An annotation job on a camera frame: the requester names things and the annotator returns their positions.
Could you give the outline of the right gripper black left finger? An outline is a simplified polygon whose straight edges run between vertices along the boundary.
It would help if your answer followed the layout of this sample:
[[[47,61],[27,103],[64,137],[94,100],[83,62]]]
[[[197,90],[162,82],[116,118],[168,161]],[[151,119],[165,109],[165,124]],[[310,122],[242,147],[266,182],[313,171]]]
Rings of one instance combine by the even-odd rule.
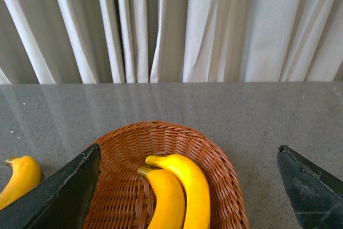
[[[94,143],[2,209],[1,228],[82,228],[100,174],[100,160],[100,146]]]

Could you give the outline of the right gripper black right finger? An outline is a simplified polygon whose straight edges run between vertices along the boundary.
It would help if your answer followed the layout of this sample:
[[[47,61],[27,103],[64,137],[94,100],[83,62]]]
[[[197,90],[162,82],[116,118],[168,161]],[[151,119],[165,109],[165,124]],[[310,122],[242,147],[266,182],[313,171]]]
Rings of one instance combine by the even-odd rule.
[[[290,147],[278,149],[277,164],[302,228],[342,228],[342,181]]]

